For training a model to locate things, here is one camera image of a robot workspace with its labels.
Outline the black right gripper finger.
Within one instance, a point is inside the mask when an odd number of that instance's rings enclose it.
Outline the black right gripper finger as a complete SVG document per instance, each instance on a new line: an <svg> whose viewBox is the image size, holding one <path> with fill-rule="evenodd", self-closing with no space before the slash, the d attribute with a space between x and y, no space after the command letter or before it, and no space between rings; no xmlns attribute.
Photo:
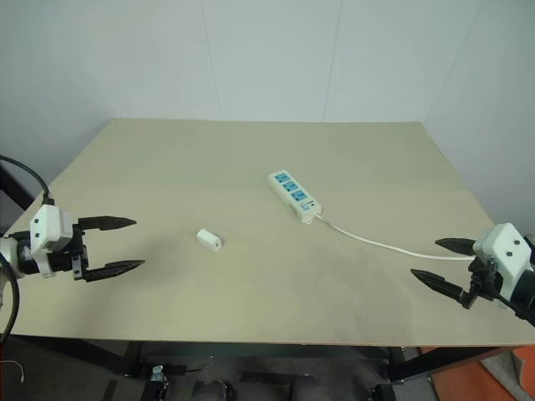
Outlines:
<svg viewBox="0 0 535 401"><path fill-rule="evenodd" d="M450 283L444 277L438 276L432 272L419 269L411 269L410 272L431 290L449 297L456 302L461 301L461 296L464 291L460 286Z"/></svg>
<svg viewBox="0 0 535 401"><path fill-rule="evenodd" d="M442 238L435 241L435 244L441 246L448 251L452 251L456 254L464 256L475 256L476 253L473 249L475 241L466 238Z"/></svg>

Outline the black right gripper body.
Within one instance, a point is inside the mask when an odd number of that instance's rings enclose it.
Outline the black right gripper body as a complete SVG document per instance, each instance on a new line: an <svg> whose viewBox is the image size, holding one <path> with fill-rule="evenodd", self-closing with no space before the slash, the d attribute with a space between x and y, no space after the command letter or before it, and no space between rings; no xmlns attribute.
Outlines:
<svg viewBox="0 0 535 401"><path fill-rule="evenodd" d="M483 261L476 257L469 265L471 272L470 288L461 294L461 305L470 309L478 297L494 301L500 294L496 289L497 264L491 258Z"/></svg>

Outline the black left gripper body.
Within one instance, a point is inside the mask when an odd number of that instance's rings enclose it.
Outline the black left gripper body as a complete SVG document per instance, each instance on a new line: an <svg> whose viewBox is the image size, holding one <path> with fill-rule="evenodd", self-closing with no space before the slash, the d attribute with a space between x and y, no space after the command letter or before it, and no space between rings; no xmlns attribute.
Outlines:
<svg viewBox="0 0 535 401"><path fill-rule="evenodd" d="M48 254L53 272L72 272L75 280L89 280L89 258L84 244L84 229L80 224L73 226L73 236L58 251Z"/></svg>

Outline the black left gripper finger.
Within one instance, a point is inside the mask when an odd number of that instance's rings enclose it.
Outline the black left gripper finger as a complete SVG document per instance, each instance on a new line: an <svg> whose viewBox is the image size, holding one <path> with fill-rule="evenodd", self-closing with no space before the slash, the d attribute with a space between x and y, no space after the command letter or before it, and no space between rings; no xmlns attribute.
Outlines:
<svg viewBox="0 0 535 401"><path fill-rule="evenodd" d="M79 218L79 229L81 231L100 230L111 231L118 230L127 226L133 226L137 221L117 216L95 216Z"/></svg>
<svg viewBox="0 0 535 401"><path fill-rule="evenodd" d="M136 269L145 263L145 260L128 260L107 263L104 267L86 270L84 280L86 282L96 282L99 280L109 279L120 276L126 272Z"/></svg>

